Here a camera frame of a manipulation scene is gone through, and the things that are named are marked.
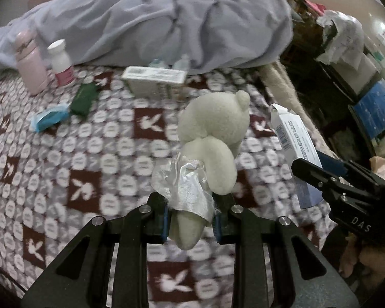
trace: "pink thermos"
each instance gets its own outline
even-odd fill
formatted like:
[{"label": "pink thermos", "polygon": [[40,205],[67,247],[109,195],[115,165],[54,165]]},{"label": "pink thermos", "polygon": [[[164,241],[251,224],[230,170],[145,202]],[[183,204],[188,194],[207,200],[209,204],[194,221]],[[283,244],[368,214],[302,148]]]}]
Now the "pink thermos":
[{"label": "pink thermos", "polygon": [[47,70],[30,31],[20,32],[15,40],[17,69],[25,87],[37,95],[48,85]]}]

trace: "teddy bear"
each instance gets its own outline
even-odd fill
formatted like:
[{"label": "teddy bear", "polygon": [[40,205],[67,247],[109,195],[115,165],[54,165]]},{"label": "teddy bear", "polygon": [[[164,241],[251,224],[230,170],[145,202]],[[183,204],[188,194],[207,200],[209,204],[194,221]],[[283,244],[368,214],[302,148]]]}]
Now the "teddy bear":
[{"label": "teddy bear", "polygon": [[[249,127],[249,100],[249,94],[243,90],[235,94],[205,94],[192,100],[179,119],[179,158],[202,162],[208,187],[218,195],[230,193],[236,183],[235,157]],[[210,225],[208,219],[174,209],[169,237],[179,248],[190,250],[206,225]]]}]

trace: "white bottle cap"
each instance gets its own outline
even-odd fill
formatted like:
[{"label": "white bottle cap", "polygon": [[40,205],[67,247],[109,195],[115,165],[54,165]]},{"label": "white bottle cap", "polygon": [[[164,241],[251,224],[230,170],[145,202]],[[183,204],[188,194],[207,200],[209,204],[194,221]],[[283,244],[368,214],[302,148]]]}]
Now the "white bottle cap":
[{"label": "white bottle cap", "polygon": [[47,48],[47,51],[50,54],[57,54],[57,53],[63,52],[65,48],[66,48],[66,40],[60,39],[59,41],[56,41],[53,44],[51,44]]}]

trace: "screw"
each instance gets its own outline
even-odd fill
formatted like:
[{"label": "screw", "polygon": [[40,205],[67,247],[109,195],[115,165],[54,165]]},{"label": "screw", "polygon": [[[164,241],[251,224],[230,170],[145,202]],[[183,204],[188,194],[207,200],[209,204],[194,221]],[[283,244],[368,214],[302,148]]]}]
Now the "screw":
[{"label": "screw", "polygon": [[241,205],[233,205],[231,207],[231,211],[234,213],[242,213],[244,211],[244,208]]},{"label": "screw", "polygon": [[96,216],[95,218],[91,219],[91,224],[94,226],[99,226],[104,222],[103,217],[101,216]]},{"label": "screw", "polygon": [[280,224],[282,224],[283,226],[289,226],[290,223],[291,223],[290,218],[287,218],[286,216],[280,217],[280,219],[279,219],[278,221],[279,221]]},{"label": "screw", "polygon": [[150,205],[145,204],[145,205],[141,205],[139,210],[141,213],[150,213],[151,207],[150,207]]}]

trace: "white box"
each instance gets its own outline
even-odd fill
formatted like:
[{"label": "white box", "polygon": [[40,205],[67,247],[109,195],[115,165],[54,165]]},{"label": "white box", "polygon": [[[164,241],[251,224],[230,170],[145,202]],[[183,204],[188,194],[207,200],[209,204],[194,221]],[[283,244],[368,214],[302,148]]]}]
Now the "white box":
[{"label": "white box", "polygon": [[[271,125],[276,131],[290,170],[292,162],[298,158],[303,158],[322,168],[321,161],[301,117],[293,111],[288,112],[286,108],[278,104],[273,104],[272,107]],[[323,200],[322,192],[317,188],[298,177],[294,177],[294,183],[301,209],[313,207]]]},{"label": "white box", "polygon": [[187,73],[175,69],[130,66],[122,78],[135,97],[180,99]]}]

